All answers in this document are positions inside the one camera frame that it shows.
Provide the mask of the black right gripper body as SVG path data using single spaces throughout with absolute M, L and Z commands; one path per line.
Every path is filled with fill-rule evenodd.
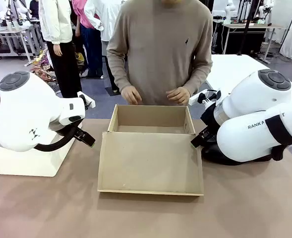
M 220 125 L 214 117 L 216 103 L 210 105 L 201 116 L 201 120 L 206 124 L 206 128 L 201 131 L 203 143 L 216 142 L 216 135 Z

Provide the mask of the person's left hand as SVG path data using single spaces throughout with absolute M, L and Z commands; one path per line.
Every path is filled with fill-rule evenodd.
M 178 87 L 166 92 L 167 99 L 175 104 L 186 106 L 190 99 L 190 92 L 184 87 Z

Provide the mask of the person's right hand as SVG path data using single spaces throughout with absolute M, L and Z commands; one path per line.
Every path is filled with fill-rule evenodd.
M 130 105 L 141 105 L 142 98 L 134 86 L 126 86 L 121 91 L 122 97 Z

